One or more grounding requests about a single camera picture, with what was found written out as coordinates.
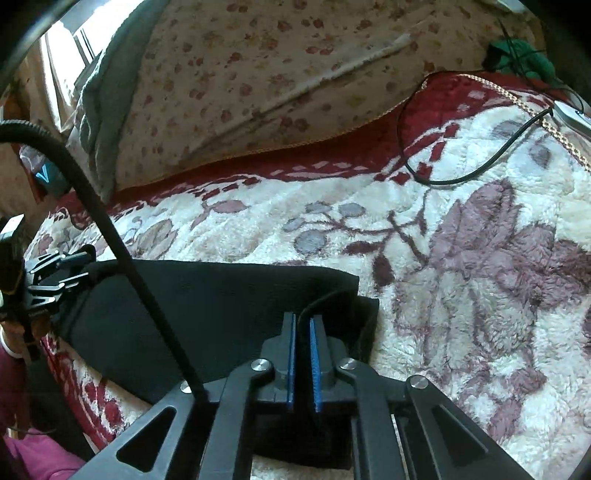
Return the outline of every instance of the pink clothing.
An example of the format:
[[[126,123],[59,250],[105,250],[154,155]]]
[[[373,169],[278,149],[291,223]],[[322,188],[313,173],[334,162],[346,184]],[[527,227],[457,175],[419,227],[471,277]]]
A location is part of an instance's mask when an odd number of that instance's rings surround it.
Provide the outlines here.
[[[24,398],[27,368],[22,359],[13,358],[0,345],[0,432],[14,424],[19,403]],[[4,442],[30,480],[67,480],[84,462],[66,452],[46,435],[35,430],[22,440],[8,436]]]

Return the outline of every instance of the window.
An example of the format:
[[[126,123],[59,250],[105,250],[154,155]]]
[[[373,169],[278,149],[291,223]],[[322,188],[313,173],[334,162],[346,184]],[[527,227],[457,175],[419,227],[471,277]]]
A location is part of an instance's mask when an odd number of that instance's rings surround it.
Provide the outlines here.
[[[47,33],[53,75],[82,88],[112,36],[142,0],[80,0]]]

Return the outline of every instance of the floral blanket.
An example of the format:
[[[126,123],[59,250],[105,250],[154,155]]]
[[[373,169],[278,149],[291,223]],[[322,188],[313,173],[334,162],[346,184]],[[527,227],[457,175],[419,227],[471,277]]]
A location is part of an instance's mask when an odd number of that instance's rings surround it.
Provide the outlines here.
[[[548,100],[497,83],[537,111]],[[400,161],[399,110],[321,143],[210,164],[118,193],[109,206],[136,258],[324,265],[380,299],[372,365],[421,373],[535,479],[566,479],[591,443],[591,186],[555,134],[533,126],[477,180],[423,186]],[[402,119],[410,163],[432,179],[486,161],[527,119],[465,76],[430,80]],[[550,122],[579,149],[591,144]],[[27,254],[94,244],[73,197]],[[148,405],[48,338],[50,366],[100,448]],[[253,478],[352,478],[256,458]]]

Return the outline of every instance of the person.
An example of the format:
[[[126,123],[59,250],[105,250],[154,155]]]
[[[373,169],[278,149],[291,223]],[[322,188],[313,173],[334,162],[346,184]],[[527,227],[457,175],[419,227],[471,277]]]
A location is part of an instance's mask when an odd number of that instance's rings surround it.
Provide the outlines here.
[[[46,317],[32,322],[36,341],[49,329],[50,322]],[[8,433],[15,425],[21,433],[18,439],[4,435],[17,475],[26,480],[67,480],[84,462],[47,435],[28,428],[27,367],[24,361],[27,346],[22,338],[23,331],[17,322],[0,322],[0,433]]]

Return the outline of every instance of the person's hand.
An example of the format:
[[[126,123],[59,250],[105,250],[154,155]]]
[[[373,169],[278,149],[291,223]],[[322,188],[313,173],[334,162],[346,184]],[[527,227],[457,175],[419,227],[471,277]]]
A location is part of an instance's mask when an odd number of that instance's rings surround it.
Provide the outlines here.
[[[27,349],[27,345],[22,336],[25,333],[25,327],[15,320],[4,320],[0,322],[6,346],[17,355],[22,355]],[[47,314],[40,314],[33,318],[31,322],[31,332],[35,343],[39,342],[51,330],[50,317]]]

